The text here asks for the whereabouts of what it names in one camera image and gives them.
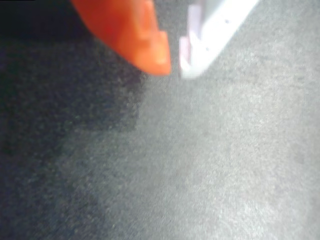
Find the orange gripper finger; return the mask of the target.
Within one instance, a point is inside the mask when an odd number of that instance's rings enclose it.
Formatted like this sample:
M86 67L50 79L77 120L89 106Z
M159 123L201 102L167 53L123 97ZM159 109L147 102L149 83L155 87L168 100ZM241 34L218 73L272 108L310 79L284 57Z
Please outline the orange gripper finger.
M168 35L158 26L152 0L74 0L86 28L141 71L171 72Z

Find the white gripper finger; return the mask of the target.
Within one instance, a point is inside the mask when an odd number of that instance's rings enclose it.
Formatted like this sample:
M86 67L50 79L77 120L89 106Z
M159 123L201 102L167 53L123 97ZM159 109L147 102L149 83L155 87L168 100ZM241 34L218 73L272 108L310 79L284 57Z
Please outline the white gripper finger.
M232 39L258 0L197 0L187 9L186 35L179 38L179 74L196 79Z

